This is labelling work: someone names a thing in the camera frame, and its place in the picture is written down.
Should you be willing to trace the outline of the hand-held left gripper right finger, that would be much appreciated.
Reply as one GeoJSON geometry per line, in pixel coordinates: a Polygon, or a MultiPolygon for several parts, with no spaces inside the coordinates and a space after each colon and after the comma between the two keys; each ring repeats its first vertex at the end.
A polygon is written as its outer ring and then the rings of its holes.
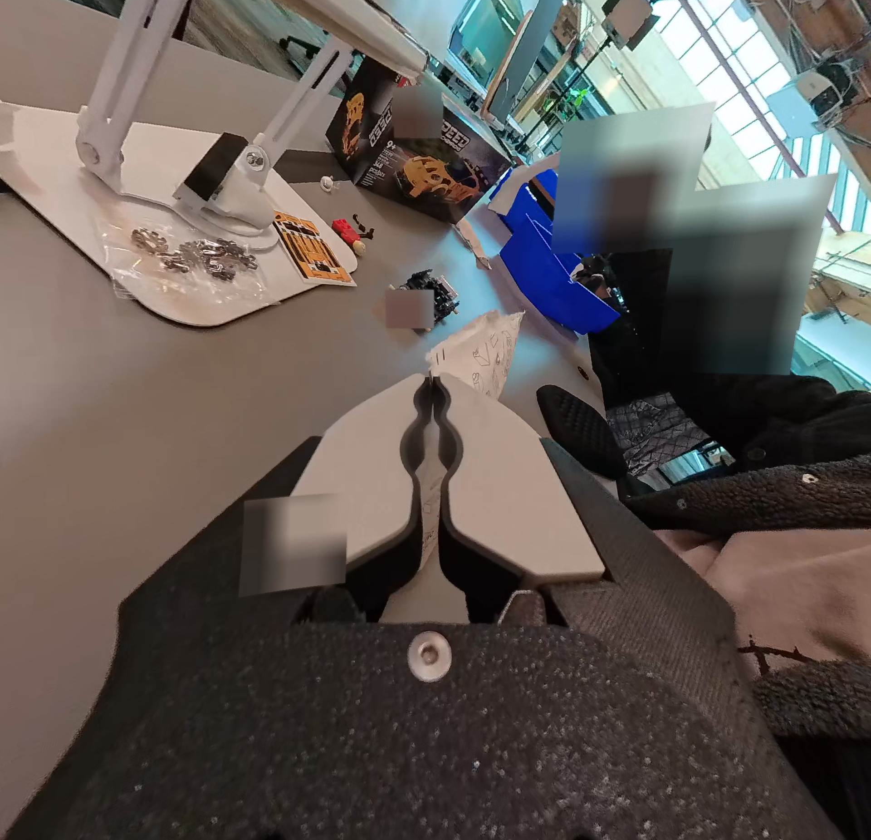
{"type": "Polygon", "coordinates": [[[438,557],[470,621],[494,621],[518,590],[600,581],[606,567],[524,420],[457,377],[434,379],[441,483],[438,557]]]}

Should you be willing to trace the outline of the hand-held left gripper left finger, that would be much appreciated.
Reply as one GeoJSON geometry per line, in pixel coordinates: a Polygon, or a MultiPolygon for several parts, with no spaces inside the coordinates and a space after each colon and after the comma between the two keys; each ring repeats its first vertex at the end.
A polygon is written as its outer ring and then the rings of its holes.
{"type": "Polygon", "coordinates": [[[432,414],[428,375],[365,400],[323,435],[292,498],[333,496],[346,536],[344,586],[367,619],[418,573],[423,523],[416,474],[432,414]]]}

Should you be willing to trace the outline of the white printed paper bag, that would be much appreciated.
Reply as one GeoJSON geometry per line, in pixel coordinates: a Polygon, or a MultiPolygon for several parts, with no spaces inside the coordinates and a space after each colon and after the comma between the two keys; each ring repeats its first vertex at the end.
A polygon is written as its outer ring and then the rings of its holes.
{"type": "MultiPolygon", "coordinates": [[[[501,397],[517,346],[525,312],[503,314],[492,310],[435,345],[426,355],[433,377],[447,373],[481,396],[501,397]]],[[[441,484],[446,468],[439,458],[439,428],[431,422],[424,432],[424,458],[417,471],[421,484],[423,567],[444,567],[439,537],[441,484]]]]}

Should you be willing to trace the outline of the grey desk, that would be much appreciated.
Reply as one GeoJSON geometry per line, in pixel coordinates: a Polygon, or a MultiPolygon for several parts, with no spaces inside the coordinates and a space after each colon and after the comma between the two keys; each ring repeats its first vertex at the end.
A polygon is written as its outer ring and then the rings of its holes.
{"type": "Polygon", "coordinates": [[[525,309],[501,264],[455,231],[348,182],[328,98],[278,171],[326,222],[375,239],[356,289],[318,288],[221,328],[166,323],[2,185],[2,833],[83,724],[112,662],[117,607],[301,442],[425,366],[490,309],[525,309]],[[385,296],[431,268],[459,294],[431,330],[385,296]]]}

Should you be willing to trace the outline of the checked trousers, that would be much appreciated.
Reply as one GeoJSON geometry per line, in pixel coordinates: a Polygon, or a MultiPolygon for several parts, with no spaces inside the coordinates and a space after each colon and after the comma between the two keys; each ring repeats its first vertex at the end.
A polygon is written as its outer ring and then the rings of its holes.
{"type": "Polygon", "coordinates": [[[631,475],[664,488],[728,468],[734,458],[681,410],[668,394],[606,410],[631,475]]]}

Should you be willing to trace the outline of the black toy car chassis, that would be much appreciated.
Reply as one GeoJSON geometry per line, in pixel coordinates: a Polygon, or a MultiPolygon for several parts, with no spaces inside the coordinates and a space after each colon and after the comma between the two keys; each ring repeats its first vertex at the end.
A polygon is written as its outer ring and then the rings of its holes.
{"type": "Polygon", "coordinates": [[[414,297],[385,296],[387,325],[391,328],[431,330],[459,309],[459,294],[443,275],[435,276],[431,268],[414,272],[398,286],[390,284],[387,292],[419,293],[414,297]]]}

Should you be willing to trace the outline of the blue storage bin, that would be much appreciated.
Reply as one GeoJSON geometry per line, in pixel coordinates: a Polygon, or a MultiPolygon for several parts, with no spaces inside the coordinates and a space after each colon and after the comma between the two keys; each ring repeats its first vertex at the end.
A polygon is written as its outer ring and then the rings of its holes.
{"type": "MultiPolygon", "coordinates": [[[[539,172],[538,180],[544,190],[552,198],[555,198],[558,185],[558,172],[554,169],[543,170],[539,172]]],[[[497,214],[497,216],[511,233],[514,233],[516,228],[526,218],[530,218],[550,234],[552,231],[552,217],[548,215],[547,210],[539,203],[537,195],[529,189],[529,185],[530,183],[524,185],[518,191],[507,214],[497,214]]]]}
{"type": "Polygon", "coordinates": [[[550,235],[525,216],[500,256],[517,288],[544,316],[578,334],[598,333],[619,313],[571,277],[568,262],[550,249],[550,235]]]}

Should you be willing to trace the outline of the orange sticker sheet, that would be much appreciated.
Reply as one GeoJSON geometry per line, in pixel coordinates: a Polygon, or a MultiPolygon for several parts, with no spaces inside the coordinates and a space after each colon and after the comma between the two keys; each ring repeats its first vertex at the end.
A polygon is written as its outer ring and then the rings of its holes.
{"type": "Polygon", "coordinates": [[[275,212],[273,226],[280,246],[304,281],[316,285],[356,286],[313,222],[275,212]]]}

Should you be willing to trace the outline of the torn white paper scrap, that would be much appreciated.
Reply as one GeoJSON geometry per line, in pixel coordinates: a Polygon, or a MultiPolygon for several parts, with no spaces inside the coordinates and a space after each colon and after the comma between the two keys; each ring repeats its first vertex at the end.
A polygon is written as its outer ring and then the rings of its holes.
{"type": "Polygon", "coordinates": [[[486,270],[491,270],[492,265],[489,256],[484,250],[480,239],[478,238],[472,224],[465,218],[453,224],[453,229],[460,241],[475,257],[476,263],[486,270]]]}

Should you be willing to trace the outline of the dark fleece jacket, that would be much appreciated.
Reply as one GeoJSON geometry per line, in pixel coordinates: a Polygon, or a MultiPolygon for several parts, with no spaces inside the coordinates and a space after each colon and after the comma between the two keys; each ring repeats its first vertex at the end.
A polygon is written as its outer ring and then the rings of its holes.
{"type": "MultiPolygon", "coordinates": [[[[716,539],[743,531],[870,531],[868,392],[839,393],[812,377],[702,375],[675,382],[671,393],[734,464],[624,496],[648,527],[716,539]]],[[[869,664],[813,661],[749,677],[775,735],[869,743],[869,664]]]]}

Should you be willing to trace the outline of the clear bag of grey parts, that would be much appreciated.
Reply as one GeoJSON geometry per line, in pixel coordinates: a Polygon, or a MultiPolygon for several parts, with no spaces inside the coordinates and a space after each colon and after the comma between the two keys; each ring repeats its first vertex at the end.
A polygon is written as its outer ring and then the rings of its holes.
{"type": "Polygon", "coordinates": [[[97,214],[93,229],[118,298],[167,296],[173,303],[266,307],[279,303],[259,257],[244,241],[205,236],[184,222],[168,225],[97,214]]]}

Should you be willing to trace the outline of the toy car set box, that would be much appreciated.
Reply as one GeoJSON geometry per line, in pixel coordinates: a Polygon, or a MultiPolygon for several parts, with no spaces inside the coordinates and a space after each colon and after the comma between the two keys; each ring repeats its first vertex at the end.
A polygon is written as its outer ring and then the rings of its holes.
{"type": "Polygon", "coordinates": [[[333,153],[359,188],[456,224],[510,169],[488,127],[429,75],[441,92],[438,137],[399,137],[393,116],[408,80],[364,57],[326,130],[333,153]]]}

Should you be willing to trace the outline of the white adjustable stand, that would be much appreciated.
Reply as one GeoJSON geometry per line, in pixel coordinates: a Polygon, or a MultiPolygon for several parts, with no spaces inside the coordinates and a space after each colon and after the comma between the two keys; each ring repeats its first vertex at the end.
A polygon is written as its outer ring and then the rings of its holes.
{"type": "MultiPolygon", "coordinates": [[[[137,122],[140,99],[187,0],[125,0],[93,91],[78,114],[2,103],[2,181],[80,252],[103,266],[97,214],[184,222],[205,236],[247,243],[279,302],[321,284],[302,279],[280,246],[275,212],[309,220],[351,274],[357,256],[275,171],[355,51],[415,79],[430,55],[374,0],[282,0],[329,35],[282,105],[243,89],[264,118],[255,138],[137,122]]],[[[217,327],[266,306],[171,302],[139,295],[183,325],[217,327]]]]}

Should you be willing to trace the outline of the grey leaning board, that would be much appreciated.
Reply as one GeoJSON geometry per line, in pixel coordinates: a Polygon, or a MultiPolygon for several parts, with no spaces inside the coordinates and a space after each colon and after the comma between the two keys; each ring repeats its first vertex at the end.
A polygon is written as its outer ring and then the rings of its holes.
{"type": "Polygon", "coordinates": [[[490,82],[481,115],[504,128],[517,104],[528,73],[542,49],[563,0],[538,0],[518,27],[517,34],[490,82]]]}

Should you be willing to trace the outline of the studio light panel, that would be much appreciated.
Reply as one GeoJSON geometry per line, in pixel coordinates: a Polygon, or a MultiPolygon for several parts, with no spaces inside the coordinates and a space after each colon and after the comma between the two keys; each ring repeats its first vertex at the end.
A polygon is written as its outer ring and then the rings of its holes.
{"type": "Polygon", "coordinates": [[[660,0],[606,0],[602,6],[607,41],[617,50],[635,50],[659,16],[654,5],[660,0]]]}

